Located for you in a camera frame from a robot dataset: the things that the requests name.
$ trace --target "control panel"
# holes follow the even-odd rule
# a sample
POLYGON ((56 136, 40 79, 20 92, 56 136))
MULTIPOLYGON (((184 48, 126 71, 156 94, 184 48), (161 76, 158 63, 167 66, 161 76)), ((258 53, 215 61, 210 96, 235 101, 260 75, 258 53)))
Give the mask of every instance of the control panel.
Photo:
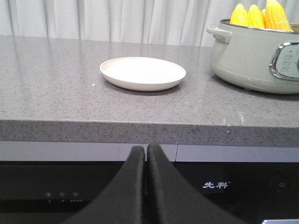
POLYGON ((272 57, 270 72, 280 79, 299 81, 299 43, 279 45, 272 57))

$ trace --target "brand logo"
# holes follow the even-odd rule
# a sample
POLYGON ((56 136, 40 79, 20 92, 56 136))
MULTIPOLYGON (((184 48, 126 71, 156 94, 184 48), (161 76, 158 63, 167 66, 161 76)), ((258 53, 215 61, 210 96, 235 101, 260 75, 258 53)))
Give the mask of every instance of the brand logo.
POLYGON ((230 181, 218 182, 216 185, 213 182, 208 181, 204 184, 204 186, 202 186, 202 188, 204 188, 204 189, 208 189, 208 188, 210 188, 210 189, 214 189, 214 188, 226 189, 226 188, 228 188, 229 184, 230 184, 230 181))

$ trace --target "icon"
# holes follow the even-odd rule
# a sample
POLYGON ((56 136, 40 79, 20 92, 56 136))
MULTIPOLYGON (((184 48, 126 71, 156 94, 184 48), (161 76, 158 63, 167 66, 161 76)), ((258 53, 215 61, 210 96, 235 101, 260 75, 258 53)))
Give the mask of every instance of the icon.
POLYGON ((279 187, 280 187, 280 188, 285 187, 285 183, 283 183, 283 182, 279 183, 279 187))

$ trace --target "white pot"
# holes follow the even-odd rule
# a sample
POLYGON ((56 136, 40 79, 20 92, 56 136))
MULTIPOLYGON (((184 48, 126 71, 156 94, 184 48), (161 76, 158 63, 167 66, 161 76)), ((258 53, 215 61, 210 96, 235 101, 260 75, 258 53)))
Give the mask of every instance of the white pot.
POLYGON ((245 89, 299 93, 299 32, 232 25, 208 27, 214 35, 211 66, 223 80, 245 89))

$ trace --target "white panel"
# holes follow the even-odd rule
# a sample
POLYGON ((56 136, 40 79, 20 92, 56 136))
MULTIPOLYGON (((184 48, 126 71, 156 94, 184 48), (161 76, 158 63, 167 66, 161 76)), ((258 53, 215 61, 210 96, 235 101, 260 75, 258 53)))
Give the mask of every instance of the white panel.
POLYGON ((176 161, 299 162, 299 147, 179 145, 176 161))
MULTIPOLYGON (((0 141, 0 161, 125 161, 134 143, 0 141)), ((169 160, 177 145, 161 145, 169 160)))

